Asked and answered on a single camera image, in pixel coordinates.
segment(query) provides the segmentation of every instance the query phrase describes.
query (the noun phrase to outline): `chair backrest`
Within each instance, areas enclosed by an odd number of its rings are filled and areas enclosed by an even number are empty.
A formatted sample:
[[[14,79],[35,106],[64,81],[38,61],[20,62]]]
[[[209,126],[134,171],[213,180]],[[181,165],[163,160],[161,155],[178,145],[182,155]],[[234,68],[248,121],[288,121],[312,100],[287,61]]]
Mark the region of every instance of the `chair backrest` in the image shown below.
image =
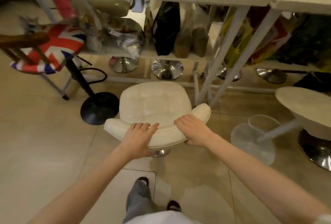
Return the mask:
[[[39,55],[41,60],[45,64],[49,64],[49,59],[41,52],[39,45],[47,43],[49,36],[45,32],[37,32],[31,34],[6,36],[0,34],[0,49],[3,50],[7,56],[9,56],[15,63],[18,63],[21,59],[28,65],[36,65],[21,49],[33,48]]]

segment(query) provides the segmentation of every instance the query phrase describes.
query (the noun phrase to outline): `white shirt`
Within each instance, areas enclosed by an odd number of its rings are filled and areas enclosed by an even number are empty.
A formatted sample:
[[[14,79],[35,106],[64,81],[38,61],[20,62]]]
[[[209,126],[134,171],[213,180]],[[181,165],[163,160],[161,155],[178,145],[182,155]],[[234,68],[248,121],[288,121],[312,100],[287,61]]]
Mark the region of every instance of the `white shirt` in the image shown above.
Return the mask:
[[[128,221],[126,224],[199,224],[198,221],[192,221],[184,214],[175,211],[164,211],[138,216]],[[321,215],[314,224],[331,224],[331,215]]]

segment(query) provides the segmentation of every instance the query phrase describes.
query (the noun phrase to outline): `hand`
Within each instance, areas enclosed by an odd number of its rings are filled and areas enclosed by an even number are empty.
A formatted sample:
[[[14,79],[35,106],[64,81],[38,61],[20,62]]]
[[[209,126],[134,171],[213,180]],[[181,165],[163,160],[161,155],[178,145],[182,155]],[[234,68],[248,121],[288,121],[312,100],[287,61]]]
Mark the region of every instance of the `hand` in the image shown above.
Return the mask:
[[[129,160],[151,156],[148,151],[148,144],[158,126],[159,123],[152,126],[148,123],[133,123],[118,147],[127,155]]]
[[[188,138],[186,144],[195,147],[206,147],[215,134],[196,116],[192,114],[181,116],[173,122]]]

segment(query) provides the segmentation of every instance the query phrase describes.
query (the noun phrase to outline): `pant leg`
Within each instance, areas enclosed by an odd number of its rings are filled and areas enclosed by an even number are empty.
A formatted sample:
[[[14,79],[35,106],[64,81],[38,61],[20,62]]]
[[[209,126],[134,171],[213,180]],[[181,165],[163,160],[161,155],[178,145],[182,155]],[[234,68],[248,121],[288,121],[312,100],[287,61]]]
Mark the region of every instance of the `pant leg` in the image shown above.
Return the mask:
[[[151,199],[151,193],[144,182],[137,180],[126,200],[126,216],[123,223],[131,219],[149,213],[155,213],[155,204]]]

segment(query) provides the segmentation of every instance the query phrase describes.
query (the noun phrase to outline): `union jack chair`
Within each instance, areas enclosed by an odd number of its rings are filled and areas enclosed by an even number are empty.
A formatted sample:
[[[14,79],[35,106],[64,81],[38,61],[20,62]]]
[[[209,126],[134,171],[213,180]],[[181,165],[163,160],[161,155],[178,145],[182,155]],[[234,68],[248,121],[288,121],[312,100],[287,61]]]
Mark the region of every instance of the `union jack chair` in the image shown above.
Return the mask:
[[[40,75],[64,100],[68,100],[64,89],[57,87],[47,75],[61,71],[67,61],[80,52],[86,35],[76,27],[62,24],[44,25],[42,29],[42,32],[32,34],[0,35],[0,49],[12,59],[12,68]]]

